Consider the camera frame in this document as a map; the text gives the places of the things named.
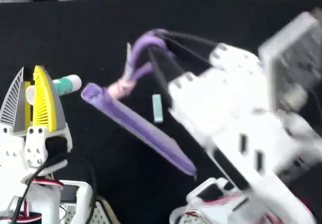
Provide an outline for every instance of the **black cable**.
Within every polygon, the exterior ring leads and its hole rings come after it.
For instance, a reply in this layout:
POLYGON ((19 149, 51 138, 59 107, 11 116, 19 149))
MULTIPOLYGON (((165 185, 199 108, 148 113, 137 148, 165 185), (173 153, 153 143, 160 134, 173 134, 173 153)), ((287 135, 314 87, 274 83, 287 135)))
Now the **black cable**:
POLYGON ((203 56, 201 56, 200 54, 198 54, 194 50, 182 45, 181 43, 174 40, 173 38, 164 36, 163 40, 165 40, 167 43, 170 42, 172 45, 177 46, 178 48, 182 49, 183 51, 186 51, 187 53, 191 54, 193 57, 199 59, 201 62, 205 63, 207 66, 210 66, 210 62, 208 59, 204 58, 203 56))
POLYGON ((162 91, 162 95, 165 99, 166 104, 168 105, 168 107, 172 107, 172 98, 170 96, 170 94, 168 93, 168 82, 165 78, 165 76, 163 75, 162 71, 160 70, 160 67, 157 63, 155 54, 153 53, 152 47, 149 47, 147 49, 149 58, 150 58, 150 62, 152 64, 152 68, 153 68, 153 75, 155 76, 156 82, 159 84, 161 91, 162 91))
POLYGON ((62 219, 60 219, 60 221, 62 221, 62 220, 64 220, 64 219, 65 219, 65 217, 67 216, 67 210, 66 210, 64 207, 62 207, 62 206, 60 206, 60 208, 61 208, 61 209, 63 209, 63 211, 65 211, 65 214, 64 214, 63 218, 62 218, 62 219))
POLYGON ((181 75, 185 73, 185 70, 183 70, 178 62, 175 60, 175 56, 174 55, 169 55, 169 53, 164 50, 161 47, 152 45, 151 49, 153 51, 154 54, 158 54, 159 56, 161 56, 163 58, 163 60, 167 61, 167 64, 165 64, 164 66, 167 66, 168 69, 170 69, 174 75, 181 75))
POLYGON ((175 32, 175 31, 165 31, 165 32, 158 32, 158 34, 163 34, 163 35, 169 35, 173 36, 175 38, 181 38, 181 39, 189 39, 192 41, 196 41, 199 43, 203 43, 206 45, 209 45, 211 47, 216 47, 218 45, 218 42, 212 41, 210 39, 205 39, 196 35, 192 34, 187 34, 187 33, 180 33, 180 32, 175 32))
POLYGON ((28 179, 28 181, 26 182, 27 184, 27 188, 24 192, 24 195, 22 197, 19 197, 18 198, 18 202, 17 202, 17 206, 16 206, 16 209, 15 209, 15 212, 14 212, 14 215, 12 216, 12 220, 11 220, 11 224, 17 224, 17 219, 18 219, 18 216, 19 216, 19 213, 20 213, 20 209, 22 207, 22 204, 24 203, 24 200, 26 199, 26 195, 28 193, 28 190, 30 188, 30 185, 31 183, 33 182, 33 180, 40 174, 40 172, 42 172, 44 169, 52 166, 52 165, 55 165, 61 161, 64 161, 68 158, 76 158, 76 159, 81 159, 82 161, 86 161, 88 162, 89 164, 89 169, 90 169, 90 172, 91 172, 91 178, 92 178, 92 189, 93 189, 93 196, 92 196, 92 200, 91 200, 91 211, 90 211, 90 215, 86 221, 86 224, 89 224, 91 222, 91 219, 92 219, 92 216, 93 216, 93 213, 94 213, 94 209, 95 209, 95 204, 96 204, 96 193, 97 193, 97 182, 96 182, 96 175, 95 175, 95 170, 93 168, 93 166, 91 165, 91 163, 84 159, 84 158, 81 158, 79 156, 75 156, 71 153, 62 153, 60 155, 57 155, 49 160, 47 160, 42 166, 40 166, 36 172, 28 179))

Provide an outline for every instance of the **white plastic part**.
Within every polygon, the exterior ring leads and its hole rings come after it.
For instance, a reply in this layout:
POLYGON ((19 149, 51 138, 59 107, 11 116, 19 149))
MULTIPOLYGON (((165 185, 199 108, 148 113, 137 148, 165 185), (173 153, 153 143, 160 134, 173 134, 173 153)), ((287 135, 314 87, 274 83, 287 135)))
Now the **white plastic part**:
MULTIPOLYGON (((63 96, 75 91, 82 87, 82 81, 79 76, 71 74, 60 79, 53 80, 54 86, 59 96, 63 96)), ((30 105, 34 105, 35 100, 35 86, 28 86, 26 89, 26 100, 30 105)))
MULTIPOLYGON (((239 55, 237 50, 228 50, 239 55)), ((199 77, 188 72, 186 74, 191 74, 192 80, 184 74, 169 84, 173 117, 205 148, 232 184, 233 176, 226 174, 225 166, 220 166, 213 155, 217 150, 249 184, 244 195, 251 200, 244 206, 244 211, 233 212, 232 206, 228 205, 208 212, 204 210, 204 215, 208 216, 206 221, 212 224, 255 223, 258 215, 269 210, 284 223, 314 224, 312 214, 276 175, 292 168, 299 157, 308 166, 322 161, 322 139, 296 114, 288 116, 290 136, 283 128, 279 114, 268 111, 269 91, 265 72, 258 61, 245 61, 239 66, 238 59, 220 57, 214 63, 216 68, 199 77), (255 73, 247 74, 251 67, 255 73), (247 138, 244 151, 240 150, 241 134, 247 138), (260 164, 258 155, 262 156, 260 164), (216 215, 223 213, 226 215, 219 221, 216 215)))
POLYGON ((0 124, 0 129, 0 175, 6 177, 0 184, 0 216, 7 216, 15 196, 25 192, 23 180, 32 174, 32 170, 24 158, 24 139, 14 136, 11 126, 0 124))
POLYGON ((88 183, 82 181, 60 180, 60 182, 64 185, 78 186, 73 217, 70 221, 67 221, 65 218, 65 223, 85 223, 91 211, 91 199, 93 196, 92 187, 88 183))
POLYGON ((215 178, 209 178, 208 180, 197 186, 193 191, 191 191, 186 197, 187 203, 191 203, 194 197, 198 196, 202 191, 204 191, 211 185, 217 185, 217 180, 215 178))
POLYGON ((185 206, 181 206, 181 207, 174 209, 170 214, 169 224, 176 224, 177 220, 185 215, 186 209, 187 208, 185 206))
MULTIPOLYGON (((72 140, 67 124, 65 129, 55 132, 49 132, 48 128, 45 126, 31 126, 28 128, 25 158, 32 167, 37 168, 47 160, 48 152, 46 149, 46 139, 54 136, 65 137, 67 139, 67 151, 71 151, 72 140)), ((50 168, 50 172, 45 169, 40 175, 47 175, 48 173, 53 172, 54 170, 52 168, 50 168)))
MULTIPOLYGON (((245 196, 238 196, 236 198, 231 199, 228 202, 224 202, 223 204, 218 205, 205 205, 198 208, 198 211, 202 218, 211 224, 231 224, 228 222, 229 216, 233 213, 233 209, 238 206, 242 201, 245 200, 245 196)), ((242 222, 243 219, 240 218, 240 224, 246 224, 242 222)))
POLYGON ((213 63, 222 69, 212 67, 199 77, 187 72, 169 83, 173 99, 170 113, 202 146, 210 135, 223 131, 235 119, 268 108, 266 78, 257 60, 249 65, 232 64, 228 58, 213 63))
MULTIPOLYGON (((14 211, 17 206, 17 198, 10 205, 10 210, 14 211)), ((60 190, 59 187, 47 188, 40 185, 32 184, 27 193, 26 200, 29 203, 29 211, 41 213, 42 224, 58 224, 59 206, 60 206, 60 190)), ((1 220, 1 224, 10 224, 10 220, 1 220)))
MULTIPOLYGON (((63 209, 60 211, 60 219, 61 224, 71 224, 75 214, 76 214, 76 204, 74 203, 65 203, 62 207, 66 210, 66 213, 63 209)), ((106 212, 102 207, 99 201, 96 202, 96 207, 93 213, 91 224, 112 224, 108 217, 106 216, 106 212)))

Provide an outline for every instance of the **purple foam tool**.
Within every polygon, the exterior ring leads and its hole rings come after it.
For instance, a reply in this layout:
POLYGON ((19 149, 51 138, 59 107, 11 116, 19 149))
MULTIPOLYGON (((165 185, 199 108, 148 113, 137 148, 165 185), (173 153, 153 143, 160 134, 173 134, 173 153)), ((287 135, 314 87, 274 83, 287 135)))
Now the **purple foam tool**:
POLYGON ((105 88, 89 83, 83 89, 81 97, 137 136, 179 170, 191 176, 196 175, 196 167, 174 139, 118 100, 113 99, 105 88))

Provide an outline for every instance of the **black table surface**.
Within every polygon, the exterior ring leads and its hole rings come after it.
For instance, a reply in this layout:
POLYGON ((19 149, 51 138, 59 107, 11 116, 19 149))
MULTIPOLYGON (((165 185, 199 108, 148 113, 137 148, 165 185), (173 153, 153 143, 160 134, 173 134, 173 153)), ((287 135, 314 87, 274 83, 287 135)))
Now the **black table surface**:
MULTIPOLYGON (((77 74, 84 84, 107 85, 121 76, 126 42, 153 28, 189 32, 257 53, 258 46, 322 0, 113 0, 0 4, 0 97, 18 70, 44 65, 53 79, 77 74)), ((141 80, 124 103, 153 121, 153 78, 141 80)), ((168 223, 171 210, 209 177, 221 176, 201 147, 165 111, 160 129, 198 169, 188 177, 79 96, 61 98, 74 151, 97 170, 99 194, 122 223, 168 223)), ((85 166, 61 174, 79 179, 85 166)))

